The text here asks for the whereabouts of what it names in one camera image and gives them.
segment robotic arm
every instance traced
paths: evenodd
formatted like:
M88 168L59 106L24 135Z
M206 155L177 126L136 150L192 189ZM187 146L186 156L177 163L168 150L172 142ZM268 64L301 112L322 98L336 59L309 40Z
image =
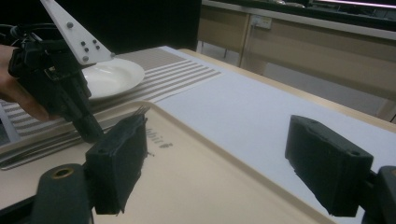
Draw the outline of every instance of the robotic arm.
M91 96L81 69L115 56L53 0L40 0L64 39L41 40L31 29L19 26L11 34L30 40L15 49L8 72L16 77L50 114L73 122L86 142L95 142L103 131L92 115Z

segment plate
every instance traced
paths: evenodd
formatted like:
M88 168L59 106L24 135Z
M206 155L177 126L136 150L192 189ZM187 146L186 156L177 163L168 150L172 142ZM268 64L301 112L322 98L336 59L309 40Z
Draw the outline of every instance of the plate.
M145 77L140 65L117 58L84 68L82 73L92 94L90 100L101 100L128 91Z

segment screw hole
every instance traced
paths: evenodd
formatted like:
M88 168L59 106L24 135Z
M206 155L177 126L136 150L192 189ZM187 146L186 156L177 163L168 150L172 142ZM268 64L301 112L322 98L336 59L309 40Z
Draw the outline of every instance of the screw hole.
M52 174L52 178L53 179L62 179L62 178L70 176L73 173L74 173L74 170L72 168L66 167L66 168L62 168L60 170L55 171Z

